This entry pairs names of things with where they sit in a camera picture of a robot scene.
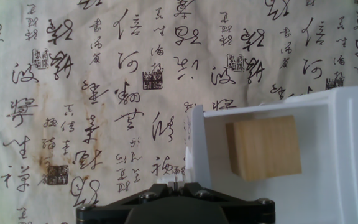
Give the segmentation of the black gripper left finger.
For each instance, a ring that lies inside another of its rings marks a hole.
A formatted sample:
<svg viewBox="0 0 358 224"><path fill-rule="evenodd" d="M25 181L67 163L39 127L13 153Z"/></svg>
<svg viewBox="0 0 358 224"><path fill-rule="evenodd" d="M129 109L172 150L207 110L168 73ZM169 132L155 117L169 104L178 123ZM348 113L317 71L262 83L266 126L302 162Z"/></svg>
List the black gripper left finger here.
<svg viewBox="0 0 358 224"><path fill-rule="evenodd" d="M152 184L146 190L104 206L84 204L76 207L76 224L124 223L129 213L140 205L173 196L176 182Z"/></svg>

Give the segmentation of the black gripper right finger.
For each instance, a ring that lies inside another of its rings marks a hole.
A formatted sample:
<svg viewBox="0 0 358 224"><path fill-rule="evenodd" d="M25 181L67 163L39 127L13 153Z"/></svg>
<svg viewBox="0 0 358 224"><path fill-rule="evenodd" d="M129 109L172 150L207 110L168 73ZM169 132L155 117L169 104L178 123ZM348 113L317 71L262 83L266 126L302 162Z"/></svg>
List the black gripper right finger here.
<svg viewBox="0 0 358 224"><path fill-rule="evenodd" d="M176 184L179 196L189 196L219 206L229 223L275 223L275 202L269 198L246 201L202 187L197 182Z"/></svg>

